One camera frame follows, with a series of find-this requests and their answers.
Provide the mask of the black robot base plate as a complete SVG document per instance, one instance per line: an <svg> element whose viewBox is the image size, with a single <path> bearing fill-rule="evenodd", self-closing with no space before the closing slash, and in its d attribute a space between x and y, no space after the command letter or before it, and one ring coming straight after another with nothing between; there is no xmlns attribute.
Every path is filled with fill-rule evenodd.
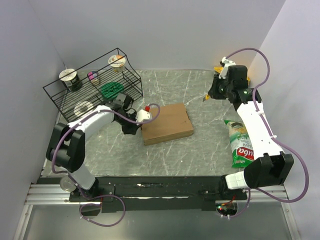
<svg viewBox="0 0 320 240"><path fill-rule="evenodd" d="M97 177L98 194L81 196L76 188L70 200L98 200L102 213L118 211L202 210L215 211L217 201L246 200L242 189L229 190L224 176L103 176ZM38 184L60 184L61 178L39 178ZM115 193L107 184L117 185ZM129 200L124 197L191 197L191 200Z"/></svg>

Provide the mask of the yellow utility knife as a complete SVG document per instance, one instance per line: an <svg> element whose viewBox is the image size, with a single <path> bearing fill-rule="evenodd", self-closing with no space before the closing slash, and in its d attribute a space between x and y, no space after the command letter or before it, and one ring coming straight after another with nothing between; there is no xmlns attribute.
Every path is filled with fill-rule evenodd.
<svg viewBox="0 0 320 240"><path fill-rule="evenodd" d="M202 101L205 102L205 101L207 101L207 100L209 100L209 99L211 99L211 98L212 98L212 96L207 93L207 94L204 95Z"/></svg>

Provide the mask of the brown cardboard express box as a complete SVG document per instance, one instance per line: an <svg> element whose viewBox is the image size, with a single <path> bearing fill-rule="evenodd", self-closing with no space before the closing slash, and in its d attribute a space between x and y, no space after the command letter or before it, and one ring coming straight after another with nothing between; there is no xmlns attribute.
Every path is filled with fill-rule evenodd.
<svg viewBox="0 0 320 240"><path fill-rule="evenodd" d="M183 103L168 104L160 108L158 117L141 126L146 146L189 137L194 128Z"/></svg>

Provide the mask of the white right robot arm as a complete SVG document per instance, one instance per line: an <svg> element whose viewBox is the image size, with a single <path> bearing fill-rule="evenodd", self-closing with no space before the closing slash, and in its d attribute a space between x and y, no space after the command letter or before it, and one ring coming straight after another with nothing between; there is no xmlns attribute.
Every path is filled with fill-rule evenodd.
<svg viewBox="0 0 320 240"><path fill-rule="evenodd" d="M239 173L225 176L225 183L218 187L223 199L230 199L236 189L256 189L281 185L293 164L291 154L284 153L275 143L264 124L263 104L258 92L249 87L248 69L244 65L223 64L220 74L215 74L208 95L212 99L229 100L241 117L253 148L253 162Z"/></svg>

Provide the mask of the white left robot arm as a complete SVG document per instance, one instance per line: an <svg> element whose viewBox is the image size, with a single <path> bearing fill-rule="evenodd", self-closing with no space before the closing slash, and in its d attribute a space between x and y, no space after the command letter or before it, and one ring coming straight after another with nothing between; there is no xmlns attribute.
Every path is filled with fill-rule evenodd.
<svg viewBox="0 0 320 240"><path fill-rule="evenodd" d="M86 140L112 122L120 124L124 134L135 135L140 127L135 123L137 112L128 112L133 102L132 97L125 93L97 107L84 102L76 107L77 110L88 110L83 117L68 124L59 122L53 128L46 151L51 170L55 174L67 174L87 201L94 201L98 197L99 181L84 163Z"/></svg>

